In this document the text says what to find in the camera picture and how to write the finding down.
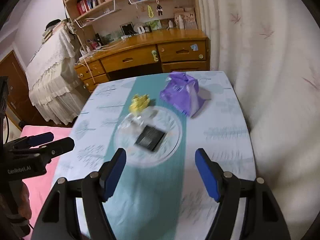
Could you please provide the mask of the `person left hand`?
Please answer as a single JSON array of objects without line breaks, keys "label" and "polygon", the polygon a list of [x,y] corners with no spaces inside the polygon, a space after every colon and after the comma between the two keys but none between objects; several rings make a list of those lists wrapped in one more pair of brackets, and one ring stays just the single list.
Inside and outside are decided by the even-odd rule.
[{"label": "person left hand", "polygon": [[21,217],[24,217],[28,220],[30,220],[32,216],[29,196],[30,194],[29,194],[28,187],[24,182],[22,182],[22,187],[19,195],[20,200],[18,204],[18,213]]}]

